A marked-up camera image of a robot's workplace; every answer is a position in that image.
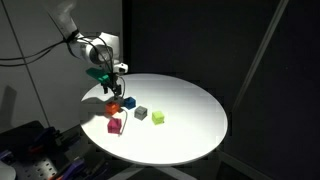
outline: blue cube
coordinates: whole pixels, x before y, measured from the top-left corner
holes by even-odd
[[[128,98],[124,99],[123,105],[127,109],[135,108],[136,107],[136,100],[133,99],[132,97],[128,97]]]

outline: small cube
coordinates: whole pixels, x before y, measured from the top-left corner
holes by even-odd
[[[142,106],[139,106],[134,110],[134,117],[140,120],[143,120],[148,115],[148,109]]]
[[[114,115],[116,112],[118,112],[120,109],[120,106],[116,102],[109,102],[106,104],[106,113],[109,115]]]
[[[111,118],[108,123],[108,133],[120,134],[121,127],[121,119]]]
[[[152,121],[155,125],[164,123],[164,115],[161,111],[156,111],[152,113]]]
[[[126,107],[127,109],[132,109],[136,107],[136,100],[133,99],[132,97],[128,97],[124,99],[123,106]]]

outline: colored block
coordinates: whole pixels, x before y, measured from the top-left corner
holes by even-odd
[[[109,80],[108,74],[103,69],[89,68],[86,70],[86,73],[101,83]]]
[[[108,133],[120,134],[121,127],[121,119],[111,118],[108,123]]]
[[[116,112],[119,111],[119,104],[116,102],[109,102],[106,104],[106,113],[109,115],[114,115]]]
[[[142,106],[139,106],[134,110],[134,117],[140,120],[143,120],[148,114],[148,109]]]
[[[128,97],[124,99],[123,106],[126,107],[127,109],[132,109],[136,107],[136,100],[133,99],[132,97]]]
[[[164,123],[164,115],[161,111],[156,111],[152,113],[152,121],[155,125]]]

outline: table leg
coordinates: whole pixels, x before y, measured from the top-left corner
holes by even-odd
[[[162,171],[165,174],[170,175],[173,178],[176,178],[178,180],[197,180],[196,178],[182,172],[179,171],[176,168],[173,167],[154,167],[156,169],[158,169],[159,171]]]
[[[120,173],[114,175],[113,177],[109,178],[109,180],[126,180],[129,179],[131,176],[137,174],[139,171],[144,169],[144,167],[132,165],[129,168],[121,171]]]

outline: lime green cube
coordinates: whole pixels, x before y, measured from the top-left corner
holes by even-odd
[[[161,111],[156,111],[152,113],[152,121],[154,125],[163,124],[164,123],[164,115]]]

